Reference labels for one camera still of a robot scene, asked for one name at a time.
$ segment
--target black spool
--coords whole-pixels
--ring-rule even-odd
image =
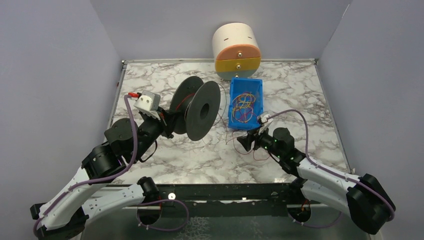
[[[187,133],[192,141],[202,139],[214,124],[220,109],[220,87],[214,81],[203,82],[190,76],[176,89],[169,110],[180,113],[174,132]]]

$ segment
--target blue plastic bin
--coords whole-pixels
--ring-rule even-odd
[[[253,115],[252,118],[244,123],[239,122],[232,118],[233,112],[233,100],[243,93],[250,93],[256,98],[253,104],[253,113],[259,117],[264,112],[264,100],[262,95],[262,79],[249,79],[249,78],[235,78],[231,79],[231,85],[229,88],[229,106],[228,106],[228,127],[231,129],[239,130],[251,130],[260,126],[258,119]],[[236,114],[236,118],[239,118],[243,114]]]

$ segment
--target yellow drawer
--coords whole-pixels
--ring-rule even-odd
[[[256,70],[259,68],[259,64],[261,64],[260,57],[217,60],[215,61],[215,70],[217,72]]]

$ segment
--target black metal frame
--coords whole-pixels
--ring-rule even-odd
[[[128,186],[108,185],[112,188]],[[169,194],[175,194],[175,199],[188,207],[191,217],[287,217],[287,205],[301,204],[302,200],[299,198],[303,197],[298,195],[298,190],[292,183],[157,184],[156,186],[161,199],[168,199]],[[155,214],[152,211],[154,210],[139,210],[146,214]],[[164,202],[161,204],[161,210],[156,211],[165,218],[181,218],[185,215],[185,209],[175,202]]]

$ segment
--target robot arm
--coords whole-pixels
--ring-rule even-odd
[[[370,234],[376,234],[385,222],[393,219],[396,207],[374,176],[349,174],[319,163],[295,148],[295,139],[287,128],[276,128],[272,136],[269,135],[270,115],[262,114],[259,121],[260,127],[237,140],[246,151],[250,151],[254,143],[253,150],[263,148],[276,156],[276,162],[285,172],[301,180],[299,192],[305,199],[319,201],[347,214]]]
[[[136,127],[128,118],[116,121],[104,132],[107,142],[93,148],[70,182],[49,202],[31,207],[32,218],[36,220],[34,233],[39,239],[69,239],[82,232],[85,224],[114,210],[142,203],[145,198],[157,200],[159,190],[150,177],[141,178],[137,184],[122,191],[89,199],[126,172],[135,161],[142,161],[141,156],[161,134],[167,138],[173,137],[174,122],[180,115],[158,107],[160,97],[156,94],[143,94],[132,97],[139,97],[135,106],[140,110],[144,122]],[[143,97],[145,102],[149,99],[147,102],[150,104],[140,104]]]

